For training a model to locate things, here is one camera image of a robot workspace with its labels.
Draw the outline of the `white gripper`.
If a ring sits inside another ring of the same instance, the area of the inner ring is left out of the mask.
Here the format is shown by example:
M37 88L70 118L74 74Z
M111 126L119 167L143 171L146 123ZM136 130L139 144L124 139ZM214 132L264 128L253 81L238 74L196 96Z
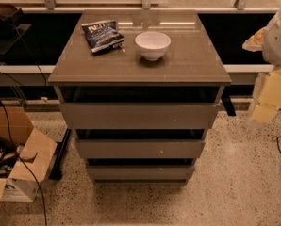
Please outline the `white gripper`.
M266 28L259 29L243 43L242 49L250 52L262 50L265 61L281 67L281 9L270 19ZM281 68L270 73L260 73L254 85L250 123L266 125L280 109Z

